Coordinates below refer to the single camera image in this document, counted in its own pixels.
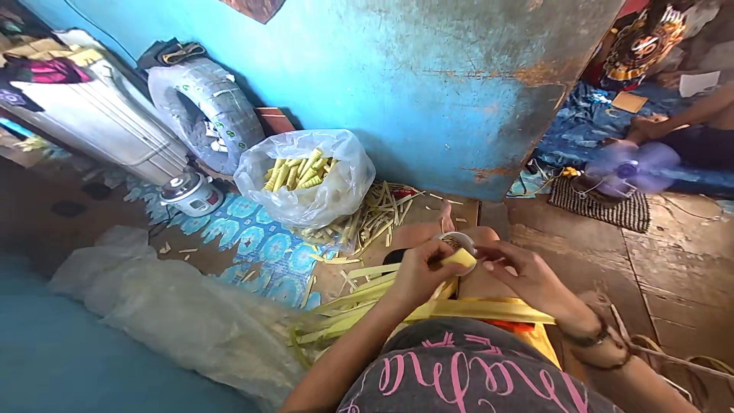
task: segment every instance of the striped mat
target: striped mat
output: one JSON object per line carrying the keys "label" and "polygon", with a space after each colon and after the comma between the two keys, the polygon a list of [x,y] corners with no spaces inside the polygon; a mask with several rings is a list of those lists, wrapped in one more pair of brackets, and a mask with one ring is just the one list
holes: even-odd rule
{"label": "striped mat", "polygon": [[592,197],[581,198],[571,188],[571,179],[558,178],[553,183],[553,191],[548,200],[550,205],[575,214],[594,218],[615,226],[631,229],[640,234],[647,233],[650,227],[650,205],[644,193],[634,193],[616,206],[607,207],[594,201]]}

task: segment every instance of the shirt with graphic print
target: shirt with graphic print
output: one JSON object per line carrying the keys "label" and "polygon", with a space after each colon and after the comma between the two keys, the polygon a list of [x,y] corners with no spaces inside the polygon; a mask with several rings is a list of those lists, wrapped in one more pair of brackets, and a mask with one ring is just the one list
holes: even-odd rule
{"label": "shirt with graphic print", "polygon": [[424,320],[390,339],[340,413],[621,413],[538,350],[478,320]]}

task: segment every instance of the blue floor mat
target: blue floor mat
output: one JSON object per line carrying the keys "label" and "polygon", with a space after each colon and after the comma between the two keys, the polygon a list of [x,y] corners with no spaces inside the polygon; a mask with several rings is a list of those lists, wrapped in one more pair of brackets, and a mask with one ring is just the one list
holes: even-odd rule
{"label": "blue floor mat", "polygon": [[[677,91],[643,83],[633,92],[649,100],[637,114],[612,107],[615,92],[579,82],[536,147],[534,157],[555,167],[582,167],[599,151],[598,141],[623,138],[633,116],[653,113],[673,115],[689,107],[695,98],[681,98]],[[678,167],[665,171],[677,181],[671,188],[691,193],[734,196],[734,173]]]}
{"label": "blue floor mat", "polygon": [[[177,211],[161,205],[158,187],[133,176],[128,177],[127,185],[130,192],[125,201],[144,200],[151,225],[164,222]],[[235,193],[227,193],[222,205],[209,215],[198,218],[176,215],[167,225],[172,226],[180,226],[186,235],[203,229],[200,236],[205,244],[221,235],[220,251],[237,247],[235,265],[210,276],[293,307],[301,306],[306,284],[316,265],[310,255],[331,257],[336,252],[323,245],[304,242],[274,221],[261,205]],[[257,262],[262,263],[259,276],[243,281]],[[313,308],[320,302],[320,294],[312,292],[305,308]]]}

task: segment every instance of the purple fan blade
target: purple fan blade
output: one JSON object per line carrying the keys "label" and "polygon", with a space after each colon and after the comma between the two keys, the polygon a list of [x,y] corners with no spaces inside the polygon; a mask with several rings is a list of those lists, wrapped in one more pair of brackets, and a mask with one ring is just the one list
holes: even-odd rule
{"label": "purple fan blade", "polygon": [[616,176],[607,175],[604,182],[602,182],[597,189],[599,192],[616,198],[624,197],[624,194],[628,193],[631,188],[625,183],[624,179],[619,179]]}
{"label": "purple fan blade", "polygon": [[640,173],[634,178],[629,178],[628,182],[644,193],[659,193],[663,192],[670,185],[673,185],[675,179]]}
{"label": "purple fan blade", "polygon": [[619,165],[634,159],[637,146],[629,143],[615,143],[602,148],[596,159],[586,166],[586,173],[604,176],[613,172]]}
{"label": "purple fan blade", "polygon": [[635,159],[639,162],[639,170],[659,173],[661,169],[673,168],[680,163],[680,156],[668,145],[651,142],[643,145]]}

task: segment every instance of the blue wall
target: blue wall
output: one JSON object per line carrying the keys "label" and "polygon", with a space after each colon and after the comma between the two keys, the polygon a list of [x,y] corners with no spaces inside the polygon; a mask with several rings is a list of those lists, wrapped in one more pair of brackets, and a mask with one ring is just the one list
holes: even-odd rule
{"label": "blue wall", "polygon": [[286,0],[267,24],[217,0],[21,0],[120,56],[202,43],[255,104],[348,128],[379,177],[499,200],[622,0]]}
{"label": "blue wall", "polygon": [[51,294],[27,268],[0,253],[0,412],[260,411]]}

